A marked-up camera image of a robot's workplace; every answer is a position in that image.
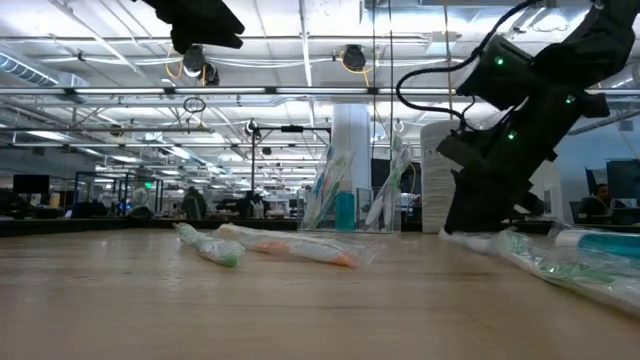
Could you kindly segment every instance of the white pillar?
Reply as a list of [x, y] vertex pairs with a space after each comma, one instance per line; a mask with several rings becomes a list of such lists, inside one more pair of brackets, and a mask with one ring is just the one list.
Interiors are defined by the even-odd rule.
[[371, 188], [371, 116], [368, 104], [334, 104], [331, 143], [353, 151], [353, 166], [345, 180], [354, 189]]

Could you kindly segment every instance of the white cylinder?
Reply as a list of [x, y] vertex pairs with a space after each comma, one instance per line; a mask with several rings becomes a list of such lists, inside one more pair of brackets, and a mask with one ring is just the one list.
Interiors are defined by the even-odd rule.
[[447, 220], [455, 183], [452, 169], [460, 166], [436, 151], [438, 144], [458, 128], [457, 120], [438, 121], [420, 130], [422, 158], [422, 232], [437, 234]]
[[371, 133], [368, 104], [334, 104], [331, 143], [354, 154], [351, 173], [345, 180], [354, 189], [371, 188]]

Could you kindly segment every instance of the table surface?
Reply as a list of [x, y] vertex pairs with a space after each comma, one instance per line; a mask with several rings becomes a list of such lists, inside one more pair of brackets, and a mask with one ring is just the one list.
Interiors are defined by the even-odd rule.
[[369, 267], [249, 253], [171, 230], [0, 239], [0, 358], [638, 359], [640, 321], [437, 237], [374, 237]]

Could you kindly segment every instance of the ceiling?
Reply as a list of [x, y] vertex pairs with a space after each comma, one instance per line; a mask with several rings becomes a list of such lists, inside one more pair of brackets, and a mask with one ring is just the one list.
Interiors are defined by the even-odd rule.
[[[205, 54], [220, 74], [220, 87], [223, 88], [365, 88], [367, 84], [391, 88], [409, 71], [426, 65], [445, 65], [447, 48], [452, 61], [469, 56], [497, 19], [517, 3], [514, 0], [451, 0], [447, 2], [448, 21], [445, 22], [445, 10], [437, 4], [439, 1], [375, 1], [375, 10], [374, 0], [363, 1], [365, 11], [361, 12], [360, 0], [228, 0], [228, 7], [246, 27], [241, 36], [244, 46], [239, 50], [206, 46]], [[55, 6], [52, 2], [62, 4], [63, 0], [0, 0], [4, 15], [0, 19], [0, 53], [11, 53], [44, 74], [73, 74], [90, 87], [200, 86], [198, 81], [180, 71], [181, 56], [172, 51], [170, 26], [158, 20], [153, 9], [144, 2], [71, 0], [66, 1], [67, 10], [63, 9], [64, 4]], [[586, 0], [566, 0], [560, 1], [561, 7], [557, 9], [520, 13], [507, 21], [500, 32], [535, 55], [575, 29], [587, 11], [588, 3]], [[518, 20], [524, 23], [522, 31], [513, 31]], [[636, 22], [635, 28], [640, 30], [640, 24]], [[362, 46], [368, 59], [366, 68], [370, 70], [366, 78], [364, 74], [346, 71], [341, 64], [340, 53], [347, 44]], [[638, 55], [640, 47], [636, 46], [632, 58]], [[463, 78], [461, 73], [453, 73], [451, 77], [446, 74], [422, 76], [406, 86], [428, 91], [455, 86]], [[0, 86], [33, 84], [0, 73]], [[399, 102], [390, 101], [389, 95], [352, 99], [344, 94], [221, 94], [202, 96], [207, 109], [193, 116], [184, 114], [178, 120], [176, 113], [183, 113], [182, 105], [188, 97], [179, 94], [172, 97], [96, 94], [84, 96], [85, 102], [78, 104], [56, 96], [5, 94], [0, 97], [4, 102], [0, 109], [4, 111], [0, 111], [0, 124], [51, 129], [84, 127], [87, 131], [83, 133], [69, 133], [60, 138], [24, 132], [18, 134], [18, 142], [139, 144], [130, 148], [96, 147], [82, 152], [96, 157], [101, 163], [105, 163], [104, 155], [130, 160], [111, 158], [106, 162], [108, 168], [146, 164], [156, 166], [153, 171], [161, 174], [162, 170], [172, 173], [177, 166], [194, 166], [193, 171], [184, 168], [178, 172], [186, 175], [187, 180], [209, 176], [220, 184], [231, 186], [246, 177], [250, 170], [246, 161], [250, 148], [246, 147], [244, 132], [250, 120], [261, 126], [331, 127], [333, 104], [366, 101], [370, 104], [370, 113], [377, 114], [376, 126], [381, 135], [375, 156], [384, 157], [388, 156], [385, 131], [389, 132], [391, 124], [395, 124], [395, 130], [401, 131], [406, 141], [417, 144], [422, 125], [446, 119], [439, 114], [408, 109]], [[446, 95], [425, 96], [419, 100], [435, 106], [451, 105], [459, 111], [470, 104], [468, 99], [449, 99]], [[480, 121], [495, 112], [491, 106], [478, 103], [467, 116], [471, 121]], [[123, 136], [91, 131], [115, 124], [155, 131], [127, 132]], [[176, 131], [180, 126], [182, 130], [188, 126], [198, 132]], [[158, 150], [160, 145], [143, 146], [145, 139], [162, 140], [170, 150], [172, 143], [200, 144], [202, 147], [180, 148], [188, 153], [183, 161], [179, 156], [182, 151], [163, 153]], [[326, 133], [274, 131], [262, 143], [262, 146], [276, 144], [272, 155], [260, 155], [264, 182], [292, 186], [309, 182], [314, 170], [313, 161], [307, 160], [320, 156], [327, 141]], [[293, 143], [298, 146], [286, 147]], [[244, 144], [245, 147], [232, 148], [232, 144]], [[285, 145], [282, 149], [277, 146], [282, 144]], [[296, 159], [301, 162], [292, 163], [290, 168], [275, 169], [276, 162], [284, 165], [282, 160]], [[211, 169], [195, 170], [198, 165], [206, 167], [207, 164], [222, 166], [224, 174]]]

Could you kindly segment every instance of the wooden table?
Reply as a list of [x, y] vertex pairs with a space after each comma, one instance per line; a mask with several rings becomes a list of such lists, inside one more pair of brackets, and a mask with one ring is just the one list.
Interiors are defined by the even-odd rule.
[[640, 322], [436, 237], [351, 270], [170, 230], [0, 239], [0, 359], [638, 359]]

